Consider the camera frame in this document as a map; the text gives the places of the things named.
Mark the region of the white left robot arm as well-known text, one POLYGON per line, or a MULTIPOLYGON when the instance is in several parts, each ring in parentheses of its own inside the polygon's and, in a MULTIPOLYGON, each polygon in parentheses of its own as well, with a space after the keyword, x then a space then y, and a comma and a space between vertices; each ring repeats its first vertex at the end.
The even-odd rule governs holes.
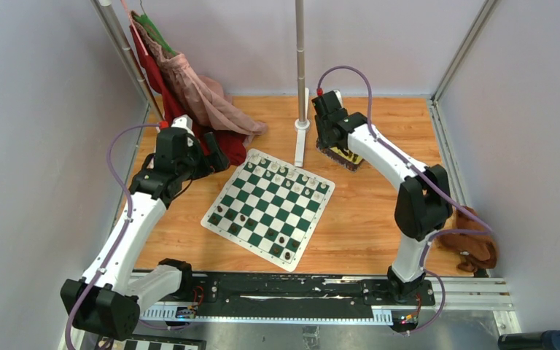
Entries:
POLYGON ((166 258, 145 276, 131 281, 134 265, 153 228, 192 181, 225 171, 228 156, 212 132, 198 138, 188 128, 162 126, 155 152, 146 156, 130 185, 116 176, 125 208, 106 243, 77 279, 67 279, 61 299, 68 313, 64 338, 74 348, 74 328, 118 341, 129 338, 141 313, 172 296, 195 297, 191 264, 166 258))

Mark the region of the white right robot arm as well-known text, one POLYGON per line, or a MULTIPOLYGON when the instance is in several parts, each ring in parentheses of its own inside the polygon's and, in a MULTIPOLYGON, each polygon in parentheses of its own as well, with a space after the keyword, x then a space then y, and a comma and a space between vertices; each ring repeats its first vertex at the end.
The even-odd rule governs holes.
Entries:
POLYGON ((429 239, 452 214, 445 199, 450 193, 447 172, 440 165, 427 166, 411 158, 363 114, 349 114, 338 92, 318 89, 311 102, 318 148, 351 170, 360 160, 368 162, 397 190, 394 220, 401 240, 387 272, 387 294, 394 303, 406 304, 424 279, 429 239))

